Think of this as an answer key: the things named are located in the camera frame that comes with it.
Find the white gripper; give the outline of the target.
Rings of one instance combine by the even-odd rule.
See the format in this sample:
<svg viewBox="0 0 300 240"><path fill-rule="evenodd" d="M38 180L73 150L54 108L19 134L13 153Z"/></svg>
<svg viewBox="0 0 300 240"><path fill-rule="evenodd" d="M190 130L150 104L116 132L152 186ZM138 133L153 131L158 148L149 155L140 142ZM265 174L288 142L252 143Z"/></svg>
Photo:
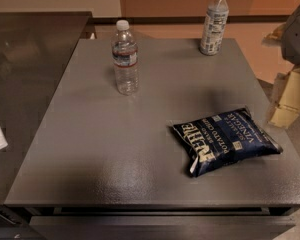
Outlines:
<svg viewBox="0 0 300 240"><path fill-rule="evenodd" d="M300 4L287 19L281 38L282 57L300 65ZM278 73L274 81L268 122L288 128L300 116L300 66L287 74Z"/></svg>

